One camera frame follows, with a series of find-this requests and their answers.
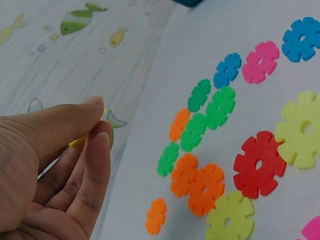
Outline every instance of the green fish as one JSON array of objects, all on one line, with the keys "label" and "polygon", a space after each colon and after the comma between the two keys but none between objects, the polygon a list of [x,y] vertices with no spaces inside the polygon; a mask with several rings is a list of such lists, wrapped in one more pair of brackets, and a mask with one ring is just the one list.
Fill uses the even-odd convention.
[{"label": "green fish", "polygon": [[91,22],[94,12],[105,12],[107,8],[101,8],[95,3],[87,2],[86,10],[69,12],[61,22],[61,34],[69,35],[84,29]]}]

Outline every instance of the orange plastic snowflake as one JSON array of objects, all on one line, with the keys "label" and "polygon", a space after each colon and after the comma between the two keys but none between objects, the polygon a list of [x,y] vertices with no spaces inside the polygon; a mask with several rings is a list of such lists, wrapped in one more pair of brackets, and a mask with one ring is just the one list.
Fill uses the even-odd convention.
[{"label": "orange plastic snowflake", "polygon": [[166,220],[167,205],[162,198],[153,201],[146,214],[145,228],[150,235],[156,235]]},{"label": "orange plastic snowflake", "polygon": [[171,124],[169,138],[175,142],[181,138],[182,132],[185,130],[189,121],[190,111],[186,108],[181,109],[175,116],[174,122]]},{"label": "orange plastic snowflake", "polygon": [[202,217],[215,208],[216,199],[225,191],[225,184],[222,182],[224,178],[222,169],[213,163],[199,169],[195,174],[188,199],[188,207],[195,216]]},{"label": "orange plastic snowflake", "polygon": [[184,154],[176,163],[176,168],[171,175],[171,191],[177,198],[185,196],[189,192],[197,173],[198,160],[190,154]]}]

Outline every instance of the lime green plastic snowflake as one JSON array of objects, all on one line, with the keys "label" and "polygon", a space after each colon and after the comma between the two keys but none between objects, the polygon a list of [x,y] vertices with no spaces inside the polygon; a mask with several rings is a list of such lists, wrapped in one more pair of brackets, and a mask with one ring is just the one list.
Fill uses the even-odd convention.
[{"label": "lime green plastic snowflake", "polygon": [[222,195],[215,201],[215,209],[210,210],[206,219],[211,227],[205,232],[205,240],[249,238],[255,222],[247,217],[254,212],[254,205],[240,191]]},{"label": "lime green plastic snowflake", "polygon": [[282,109],[285,122],[276,124],[274,139],[283,142],[278,152],[284,161],[298,169],[309,169],[315,166],[315,154],[320,155],[320,95],[304,91],[297,98],[297,105],[290,100]]}]

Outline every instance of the pink plastic snowflake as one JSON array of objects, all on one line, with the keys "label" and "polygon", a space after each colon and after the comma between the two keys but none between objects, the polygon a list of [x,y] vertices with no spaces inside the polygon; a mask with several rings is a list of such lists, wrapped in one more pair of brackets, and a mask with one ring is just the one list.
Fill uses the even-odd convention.
[{"label": "pink plastic snowflake", "polygon": [[246,57],[247,63],[242,67],[244,80],[249,83],[259,84],[266,79],[266,74],[271,75],[276,69],[279,58],[279,49],[273,41],[261,42]]},{"label": "pink plastic snowflake", "polygon": [[320,216],[316,216],[301,231],[306,240],[319,240],[320,239]]}]

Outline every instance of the fingernail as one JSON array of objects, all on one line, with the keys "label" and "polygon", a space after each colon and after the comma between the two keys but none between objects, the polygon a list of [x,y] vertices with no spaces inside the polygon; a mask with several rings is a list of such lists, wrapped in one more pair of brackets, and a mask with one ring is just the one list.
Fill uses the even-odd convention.
[{"label": "fingernail", "polygon": [[105,139],[108,141],[108,144],[110,144],[110,138],[109,138],[108,133],[106,133],[106,132],[100,132],[100,133],[98,133],[96,136],[97,136],[97,137],[103,137],[103,138],[105,138]]},{"label": "fingernail", "polygon": [[103,96],[91,96],[83,101],[83,104],[100,105],[104,102]]}]

